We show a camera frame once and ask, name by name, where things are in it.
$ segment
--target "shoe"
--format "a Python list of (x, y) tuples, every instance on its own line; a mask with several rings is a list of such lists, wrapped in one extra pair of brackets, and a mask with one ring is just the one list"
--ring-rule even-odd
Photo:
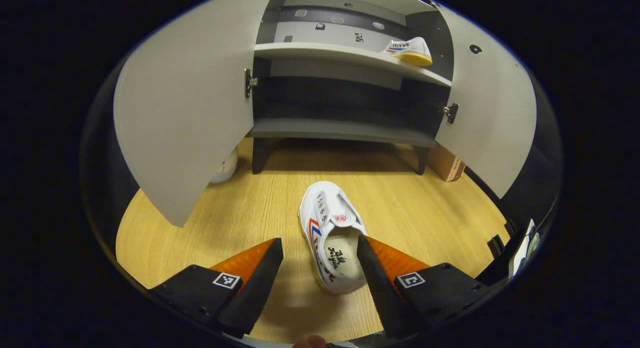
[(320, 287), (346, 294), (367, 282), (356, 255), (358, 237), (367, 235), (362, 218), (339, 186), (319, 181), (306, 190), (297, 211), (309, 243)]
[(434, 63), (425, 39), (417, 37), (406, 42), (391, 40), (382, 54), (391, 55), (418, 67), (426, 67)]
[(220, 184), (226, 182), (236, 172), (236, 166), (238, 165), (238, 147), (236, 147), (231, 154), (222, 161), (222, 164), (218, 166), (215, 175), (209, 181), (211, 184)]

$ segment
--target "white sneaker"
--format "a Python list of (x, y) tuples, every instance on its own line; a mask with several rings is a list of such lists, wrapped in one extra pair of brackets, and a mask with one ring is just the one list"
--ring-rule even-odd
[(222, 161), (222, 164), (218, 166), (215, 175), (209, 181), (212, 184), (220, 184), (231, 179), (231, 176), (236, 172), (236, 166), (238, 165), (238, 147), (236, 147), (231, 154)]
[(297, 211), (311, 248), (318, 284), (346, 294), (367, 282), (358, 257), (358, 237), (367, 232), (349, 198), (336, 184), (319, 181), (306, 190)]
[(421, 37), (413, 38), (406, 42), (394, 42), (391, 40), (386, 49), (382, 51), (382, 54), (391, 55), (418, 67), (426, 67), (433, 63), (432, 54), (429, 52), (427, 43)]

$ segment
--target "yellow sole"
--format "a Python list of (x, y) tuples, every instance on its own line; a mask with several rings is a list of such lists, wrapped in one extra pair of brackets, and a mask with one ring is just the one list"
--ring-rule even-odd
[[(314, 261), (311, 261), (311, 266), (313, 266), (313, 270), (317, 269), (317, 266), (315, 264)], [(331, 295), (339, 295), (338, 293), (334, 293), (333, 291), (330, 291), (325, 284), (322, 282), (322, 280), (320, 280), (320, 275), (318, 275), (318, 273), (315, 274), (315, 282), (317, 282), (318, 286), (320, 287), (320, 289), (324, 290), (326, 293), (329, 293)]]
[(429, 59), (424, 55), (414, 54), (411, 52), (408, 52), (406, 54), (396, 55), (394, 56), (394, 58), (400, 59), (402, 61), (406, 61), (407, 63), (416, 65), (417, 67), (427, 67), (432, 63), (434, 63), (431, 59)]

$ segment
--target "shoe tongue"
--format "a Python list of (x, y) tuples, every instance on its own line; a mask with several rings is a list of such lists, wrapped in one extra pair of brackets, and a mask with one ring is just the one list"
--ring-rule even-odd
[(343, 202), (343, 200), (333, 200), (330, 204), (331, 222), (336, 227), (351, 227), (356, 223), (357, 218), (354, 213), (351, 212), (349, 206)]

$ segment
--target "shoe insole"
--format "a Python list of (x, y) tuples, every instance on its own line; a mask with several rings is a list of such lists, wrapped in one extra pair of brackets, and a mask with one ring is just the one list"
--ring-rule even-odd
[(329, 264), (345, 277), (364, 279), (360, 261), (356, 255), (358, 237), (362, 232), (354, 228), (335, 228), (324, 242), (324, 253)]

